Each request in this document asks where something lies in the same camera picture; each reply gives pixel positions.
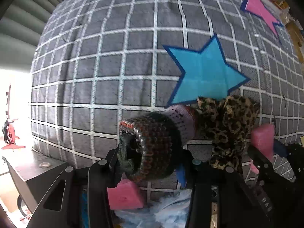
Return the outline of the pink sponge block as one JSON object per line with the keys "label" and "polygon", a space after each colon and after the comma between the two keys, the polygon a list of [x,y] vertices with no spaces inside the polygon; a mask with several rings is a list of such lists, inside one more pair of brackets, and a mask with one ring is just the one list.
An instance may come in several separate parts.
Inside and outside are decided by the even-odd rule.
{"label": "pink sponge block", "polygon": [[145,205],[140,188],[129,179],[122,179],[115,188],[107,188],[107,194],[112,211],[138,209]]}
{"label": "pink sponge block", "polygon": [[275,127],[272,123],[265,123],[251,132],[251,145],[258,149],[271,163],[274,155]]}

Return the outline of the light blue fluffy duster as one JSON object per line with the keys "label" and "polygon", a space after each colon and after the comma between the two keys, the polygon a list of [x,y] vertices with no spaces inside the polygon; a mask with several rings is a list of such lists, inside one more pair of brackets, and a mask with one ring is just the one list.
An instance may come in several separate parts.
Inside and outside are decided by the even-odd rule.
{"label": "light blue fluffy duster", "polygon": [[122,227],[185,227],[191,201],[190,189],[162,197],[150,207],[115,211]]}

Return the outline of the dark knitted beanie hat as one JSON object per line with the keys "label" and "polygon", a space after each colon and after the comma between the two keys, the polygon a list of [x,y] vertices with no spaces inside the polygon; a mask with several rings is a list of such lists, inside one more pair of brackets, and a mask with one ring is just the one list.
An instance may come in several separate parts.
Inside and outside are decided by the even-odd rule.
{"label": "dark knitted beanie hat", "polygon": [[122,120],[117,158],[120,170],[133,182],[163,179],[192,160],[184,146],[196,135],[198,112],[173,105],[164,112]]}

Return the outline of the leopard print scarf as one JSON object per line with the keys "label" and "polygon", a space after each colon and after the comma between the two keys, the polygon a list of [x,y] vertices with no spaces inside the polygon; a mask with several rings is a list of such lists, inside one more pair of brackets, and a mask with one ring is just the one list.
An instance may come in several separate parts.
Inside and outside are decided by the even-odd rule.
{"label": "leopard print scarf", "polygon": [[224,170],[232,167],[242,174],[242,155],[250,136],[260,104],[243,96],[227,96],[222,100],[198,97],[198,127],[202,136],[212,140],[210,165]]}

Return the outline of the white open storage box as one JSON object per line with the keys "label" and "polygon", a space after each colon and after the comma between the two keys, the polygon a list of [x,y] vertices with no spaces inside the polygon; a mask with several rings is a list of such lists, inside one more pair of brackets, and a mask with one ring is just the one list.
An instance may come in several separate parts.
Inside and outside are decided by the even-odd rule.
{"label": "white open storage box", "polygon": [[10,175],[22,200],[31,213],[68,163],[31,150],[6,153]]}

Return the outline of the red plastic toy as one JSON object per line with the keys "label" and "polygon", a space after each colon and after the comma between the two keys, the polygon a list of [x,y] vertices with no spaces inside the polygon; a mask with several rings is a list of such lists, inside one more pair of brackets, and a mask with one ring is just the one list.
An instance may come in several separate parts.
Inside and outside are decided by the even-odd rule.
{"label": "red plastic toy", "polygon": [[20,139],[18,136],[15,135],[15,128],[12,125],[15,121],[18,119],[14,120],[6,120],[4,122],[4,125],[2,126],[2,132],[3,136],[2,139],[6,143],[5,146],[2,147],[2,150],[15,150],[15,149],[24,149],[26,146],[20,146],[16,144],[16,140]]}

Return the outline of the grey checked star cloth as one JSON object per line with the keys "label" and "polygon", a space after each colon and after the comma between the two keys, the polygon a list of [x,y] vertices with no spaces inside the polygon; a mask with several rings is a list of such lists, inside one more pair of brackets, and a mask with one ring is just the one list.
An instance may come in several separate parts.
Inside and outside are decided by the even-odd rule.
{"label": "grey checked star cloth", "polygon": [[268,1],[65,0],[32,62],[33,150],[75,168],[104,158],[122,119],[164,110],[181,74],[164,46],[200,50],[213,35],[249,77],[233,93],[260,103],[257,125],[301,137],[301,64]]}

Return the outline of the grey green curtain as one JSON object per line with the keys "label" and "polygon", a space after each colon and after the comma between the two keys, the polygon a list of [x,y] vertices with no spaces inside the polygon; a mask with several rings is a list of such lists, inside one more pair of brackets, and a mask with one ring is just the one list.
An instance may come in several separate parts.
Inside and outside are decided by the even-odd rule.
{"label": "grey green curtain", "polygon": [[1,0],[1,69],[30,72],[36,47],[63,0]]}

